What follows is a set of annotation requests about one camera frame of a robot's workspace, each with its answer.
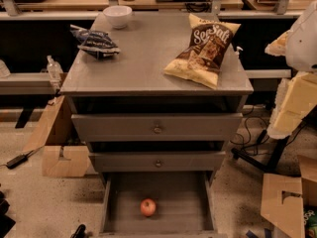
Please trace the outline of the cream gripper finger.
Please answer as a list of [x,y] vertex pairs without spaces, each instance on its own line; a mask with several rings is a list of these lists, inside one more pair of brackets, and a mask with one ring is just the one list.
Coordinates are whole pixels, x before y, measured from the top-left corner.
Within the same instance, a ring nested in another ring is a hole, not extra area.
[[284,57],[286,52],[286,43],[288,40],[289,32],[285,31],[277,39],[268,44],[264,52],[274,57]]
[[274,139],[290,136],[316,105],[316,73],[299,72],[292,79],[284,78],[277,88],[268,135]]

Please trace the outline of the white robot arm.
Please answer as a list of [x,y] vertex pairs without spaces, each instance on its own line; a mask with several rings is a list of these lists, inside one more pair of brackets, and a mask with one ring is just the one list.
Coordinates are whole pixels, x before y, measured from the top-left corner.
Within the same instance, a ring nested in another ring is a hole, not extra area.
[[271,138],[284,139],[317,106],[317,1],[264,52],[284,56],[286,64],[297,71],[292,79],[280,82],[267,129]]

